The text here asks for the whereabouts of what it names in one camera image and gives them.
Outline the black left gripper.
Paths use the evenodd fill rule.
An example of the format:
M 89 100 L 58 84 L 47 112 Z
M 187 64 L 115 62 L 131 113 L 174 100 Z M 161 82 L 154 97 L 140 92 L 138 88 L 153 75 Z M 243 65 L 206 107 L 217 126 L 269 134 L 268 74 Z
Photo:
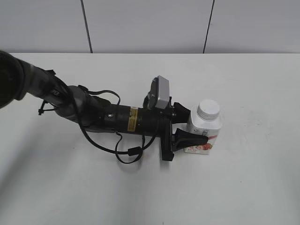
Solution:
M 161 158 L 163 161 L 172 161 L 174 153 L 181 149 L 205 145 L 208 142 L 208 137 L 203 135 L 192 134 L 182 129 L 176 129 L 176 132 L 172 134 L 172 122 L 173 123 L 187 123 L 190 116 L 190 110 L 181 105 L 178 102 L 171 104 L 172 97 L 169 97 L 167 107 L 162 111 L 163 121 L 160 137 L 161 146 Z

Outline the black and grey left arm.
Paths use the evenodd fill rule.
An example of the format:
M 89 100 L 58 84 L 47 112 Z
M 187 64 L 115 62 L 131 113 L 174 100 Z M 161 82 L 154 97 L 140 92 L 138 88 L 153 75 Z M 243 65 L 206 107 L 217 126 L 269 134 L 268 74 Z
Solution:
M 207 135 L 176 129 L 173 124 L 187 123 L 190 110 L 172 102 L 169 82 L 162 76 L 152 80 L 141 108 L 112 104 L 100 91 L 82 85 L 68 86 L 53 70 L 44 70 L 2 51 L 0 53 L 0 105 L 5 107 L 26 94 L 50 104 L 52 111 L 79 125 L 84 136 L 93 133 L 123 133 L 160 138 L 164 161 L 186 147 L 205 145 Z

